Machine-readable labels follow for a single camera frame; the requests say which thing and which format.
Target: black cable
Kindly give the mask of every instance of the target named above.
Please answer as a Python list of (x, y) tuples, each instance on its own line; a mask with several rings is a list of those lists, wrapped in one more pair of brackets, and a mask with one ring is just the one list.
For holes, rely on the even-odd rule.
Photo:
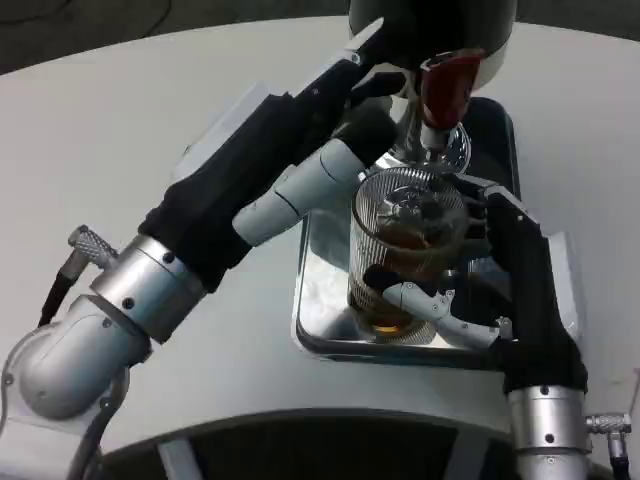
[(140, 38), (146, 38), (149, 37), (153, 34), (153, 32), (155, 32), (155, 30), (162, 25), (162, 23), (167, 19), (167, 17), (169, 16), (169, 14), (171, 13), (171, 10), (173, 10), (173, 0), (167, 0), (167, 3), (165, 5), (164, 8), (164, 12), (162, 12), (162, 15), (160, 15), (160, 17), (158, 18), (158, 20), (156, 20), (153, 25), (151, 25), (151, 27), (149, 27), (147, 29), (147, 31), (140, 36)]
[(11, 20), (2, 20), (0, 19), (0, 26), (10, 26), (10, 25), (21, 25), (27, 22), (33, 22), (36, 20), (44, 20), (45, 18), (51, 17), (56, 13), (67, 8), (73, 0), (63, 0), (60, 4), (49, 10), (45, 13), (39, 13), (37, 15), (30, 15), (22, 18), (13, 18)]
[(42, 306), (42, 316), (38, 322), (38, 327), (44, 327), (51, 323), (74, 283), (76, 283), (75, 280), (69, 279), (58, 272), (51, 290), (49, 290), (49, 295), (47, 295), (47, 299)]

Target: amber liquid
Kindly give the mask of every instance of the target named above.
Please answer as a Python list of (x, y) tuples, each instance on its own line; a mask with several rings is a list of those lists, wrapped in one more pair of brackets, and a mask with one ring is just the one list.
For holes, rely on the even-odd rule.
[[(379, 231), (376, 238), (388, 245), (394, 245), (403, 250), (389, 249), (385, 255), (383, 266), (402, 275), (412, 282), (436, 281), (446, 269), (448, 255), (430, 257), (424, 250), (429, 245), (422, 237), (410, 231), (388, 228)], [(349, 304), (360, 316), (360, 320), (374, 333), (381, 336), (398, 336), (412, 331), (412, 326), (418, 325), (412, 315), (391, 305), (381, 297), (367, 298), (366, 305), (359, 305), (353, 295), (351, 286)]]

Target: silver cylinder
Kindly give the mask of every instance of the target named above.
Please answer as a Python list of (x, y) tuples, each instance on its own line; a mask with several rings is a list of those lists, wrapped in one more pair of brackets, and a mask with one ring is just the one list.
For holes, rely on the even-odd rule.
[(205, 289), (175, 255), (149, 237), (136, 237), (118, 264), (91, 289), (147, 335), (166, 342), (204, 297)]
[(516, 464), (522, 480), (586, 480), (587, 457), (580, 452), (519, 454)]
[(508, 400), (516, 450), (589, 450), (582, 392), (540, 386), (511, 392)]
[(536, 386), (509, 394), (517, 468), (523, 480), (586, 480), (590, 450), (584, 394)]

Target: stainless steel drip tray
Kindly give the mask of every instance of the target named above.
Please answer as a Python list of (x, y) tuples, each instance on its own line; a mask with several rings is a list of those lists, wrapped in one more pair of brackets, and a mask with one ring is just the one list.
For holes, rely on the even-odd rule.
[(302, 346), (335, 360), (492, 370), (485, 353), (450, 345), (438, 334), (433, 338), (429, 327), (376, 338), (359, 324), (347, 303), (348, 214), (348, 208), (327, 208), (304, 222), (293, 313)]

